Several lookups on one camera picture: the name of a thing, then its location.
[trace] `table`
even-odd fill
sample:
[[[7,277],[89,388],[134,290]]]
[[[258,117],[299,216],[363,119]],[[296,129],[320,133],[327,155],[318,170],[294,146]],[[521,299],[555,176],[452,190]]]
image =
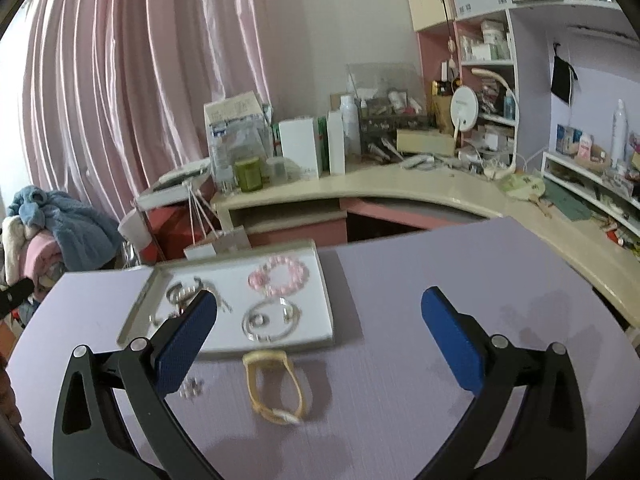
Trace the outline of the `table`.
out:
[[[512,217],[545,241],[557,254],[591,283],[626,319],[640,328],[640,263],[631,252],[613,244],[592,221],[570,222],[553,210],[548,219],[536,206],[508,198],[495,184],[480,177],[446,169],[407,171],[398,165],[363,168],[345,175],[293,182],[243,193],[230,198],[217,196],[212,206],[224,229],[242,225],[264,213],[284,220],[282,204],[308,206],[311,201],[341,198],[391,198],[446,206],[484,218]]]
[[[640,405],[640,360],[591,287],[513,219],[320,251],[335,346],[293,356],[310,412],[300,427],[255,415],[237,360],[196,361],[193,400],[167,401],[194,443],[228,480],[409,479],[433,457],[471,396],[461,390],[422,322],[420,297],[439,286],[488,334],[518,346],[564,343],[586,407],[589,471]],[[73,348],[116,349],[149,269],[66,274],[18,342],[9,374],[33,455],[51,471],[52,425]],[[288,388],[283,393],[289,397]],[[268,401],[280,395],[270,388]],[[145,460],[155,463],[128,403],[118,398]],[[517,410],[507,411],[484,460],[495,457]]]

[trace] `satin curtain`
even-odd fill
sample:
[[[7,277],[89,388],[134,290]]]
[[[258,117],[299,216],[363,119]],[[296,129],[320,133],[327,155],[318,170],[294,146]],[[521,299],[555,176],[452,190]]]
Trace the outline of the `satin curtain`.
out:
[[[207,156],[203,104],[270,94],[261,0],[28,0],[21,99],[31,180],[122,218]]]

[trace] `blue gripper pad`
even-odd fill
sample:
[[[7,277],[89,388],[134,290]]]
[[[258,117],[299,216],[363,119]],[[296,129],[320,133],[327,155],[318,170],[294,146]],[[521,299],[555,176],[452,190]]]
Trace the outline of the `blue gripper pad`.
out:
[[[182,324],[156,357],[156,392],[161,397],[178,391],[216,322],[216,297],[210,292],[202,294],[201,297],[197,304],[188,307],[186,319],[175,318],[165,321]]]
[[[422,295],[422,319],[436,340],[460,388],[476,396],[484,384],[482,356],[458,322],[458,312],[437,286]]]

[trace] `pink beaded bracelet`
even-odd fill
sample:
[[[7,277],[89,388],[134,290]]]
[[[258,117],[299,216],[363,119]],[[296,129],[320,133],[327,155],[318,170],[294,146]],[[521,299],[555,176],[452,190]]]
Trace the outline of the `pink beaded bracelet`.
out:
[[[286,285],[274,286],[270,283],[269,273],[279,265],[289,267],[291,281]],[[248,283],[253,290],[262,292],[267,297],[290,296],[305,286],[308,277],[309,270],[299,259],[289,256],[272,256],[266,264],[249,274]]]

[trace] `blue fluffy blanket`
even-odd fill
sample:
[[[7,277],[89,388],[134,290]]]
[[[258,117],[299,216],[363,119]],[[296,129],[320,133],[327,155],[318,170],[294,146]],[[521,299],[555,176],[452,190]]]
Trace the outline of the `blue fluffy blanket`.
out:
[[[6,213],[20,215],[26,226],[51,231],[71,271],[100,269],[123,242],[116,220],[62,191],[27,186],[15,194]]]

